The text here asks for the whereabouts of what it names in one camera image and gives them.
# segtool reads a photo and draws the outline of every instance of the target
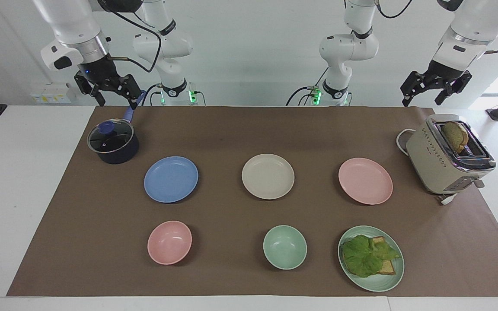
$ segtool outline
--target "cream toaster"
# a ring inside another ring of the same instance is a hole
[[[457,153],[449,144],[443,126],[458,122],[468,132],[468,144]],[[409,138],[409,158],[428,191],[437,194],[459,193],[474,184],[483,187],[481,178],[495,168],[495,160],[476,132],[456,114],[434,114]]]

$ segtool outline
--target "brown tablecloth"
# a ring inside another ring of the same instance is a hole
[[[353,285],[337,258],[343,232],[371,225],[405,256],[401,283],[381,295],[498,296],[498,224],[479,191],[469,187],[440,206],[395,146],[397,133],[417,128],[430,109],[138,108],[140,151],[108,165],[86,136],[124,109],[95,108],[8,295],[377,295]],[[295,170],[281,199],[257,199],[243,187],[241,169],[260,153],[278,154]],[[199,183],[178,203],[157,203],[144,175],[172,155],[197,165]],[[353,157],[387,169],[394,187],[387,202],[365,206],[342,191],[338,168]],[[167,220],[185,222],[193,246],[180,263],[160,266],[147,238]],[[265,233],[280,224],[308,243],[294,270],[272,267],[262,251]]]

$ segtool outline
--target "green light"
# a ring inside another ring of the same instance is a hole
[[[320,97],[322,97],[322,92],[316,91],[316,94],[314,95],[314,98],[313,98],[313,104],[319,105],[320,104]]]
[[[197,101],[197,98],[196,98],[196,96],[195,96],[195,94],[193,93],[193,91],[192,91],[192,90],[189,90],[189,100],[190,100],[192,103],[194,103],[194,102],[196,102],[196,101]]]

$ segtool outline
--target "white table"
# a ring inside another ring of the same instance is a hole
[[[92,111],[87,106],[9,106],[0,116],[0,310],[498,309],[498,298],[465,297],[4,297]],[[468,118],[498,162],[498,122],[478,111],[436,112]],[[498,166],[484,181],[482,194],[498,220]]]

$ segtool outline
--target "bread slice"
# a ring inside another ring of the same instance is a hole
[[[376,236],[372,238],[372,243],[379,243],[379,242],[385,242],[385,238],[383,236]],[[386,276],[394,276],[395,275],[395,268],[393,267],[393,264],[391,263],[391,260],[384,260],[382,262],[382,268],[378,272],[378,274],[384,274]]]
[[[469,139],[466,128],[458,122],[449,121],[443,126],[442,130],[445,134],[445,138],[451,145],[451,148],[453,148],[456,153],[462,152],[464,146],[468,144]]]

